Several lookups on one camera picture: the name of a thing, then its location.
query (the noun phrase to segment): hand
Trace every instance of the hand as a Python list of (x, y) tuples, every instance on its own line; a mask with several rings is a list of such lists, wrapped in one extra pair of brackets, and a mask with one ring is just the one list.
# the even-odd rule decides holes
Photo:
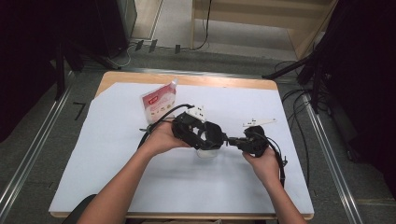
[(242, 155), (253, 167), (253, 171), (266, 188), (274, 181), (279, 182), (279, 165), (271, 148), (265, 149), (261, 157), (255, 158), (243, 152)]
[(182, 140), (175, 138), (172, 133), (172, 123), (162, 122), (157, 125), (146, 142), (139, 148), (146, 150), (154, 157), (175, 147), (190, 147)]

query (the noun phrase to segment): forearm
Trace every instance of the forearm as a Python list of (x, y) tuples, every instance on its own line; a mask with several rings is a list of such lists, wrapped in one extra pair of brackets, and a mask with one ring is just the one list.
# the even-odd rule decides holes
[(150, 155), (140, 148), (94, 197), (78, 223), (121, 223), (131, 204)]
[(270, 195), (279, 223), (306, 223), (279, 181), (274, 181), (265, 187)]

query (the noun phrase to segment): white sheet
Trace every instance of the white sheet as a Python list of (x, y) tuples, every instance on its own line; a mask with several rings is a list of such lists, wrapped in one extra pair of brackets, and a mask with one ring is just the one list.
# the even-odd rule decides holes
[[(138, 129), (147, 126), (139, 96), (159, 86), (116, 83), (92, 101), (50, 212), (71, 212), (128, 161), (143, 136)], [(179, 85), (180, 104), (204, 105), (208, 120), (228, 136), (243, 137), (242, 124), (251, 119), (276, 119), (263, 128), (289, 161), (285, 189), (301, 213), (314, 213), (278, 91)], [(198, 158), (193, 148), (155, 157), (129, 212), (271, 214), (274, 208), (241, 151), (224, 145), (212, 159)]]

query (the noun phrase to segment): small package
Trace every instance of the small package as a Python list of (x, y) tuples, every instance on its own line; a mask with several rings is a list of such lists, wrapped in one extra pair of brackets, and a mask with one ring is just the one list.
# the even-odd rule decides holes
[(152, 124), (160, 119), (166, 112), (175, 105), (177, 78), (171, 83), (161, 86), (155, 91), (142, 95), (143, 106), (148, 124)]

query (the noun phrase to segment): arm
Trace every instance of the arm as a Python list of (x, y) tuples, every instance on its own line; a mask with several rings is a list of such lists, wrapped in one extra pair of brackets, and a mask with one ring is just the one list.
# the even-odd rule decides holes
[(171, 124), (164, 122), (93, 198), (78, 223), (122, 223), (149, 161), (174, 147), (190, 146), (176, 139)]
[(303, 216), (291, 201), (279, 181), (279, 167), (275, 152), (267, 148), (259, 158), (243, 153), (245, 159), (252, 165), (254, 173), (260, 179), (270, 195), (279, 223), (306, 223)]

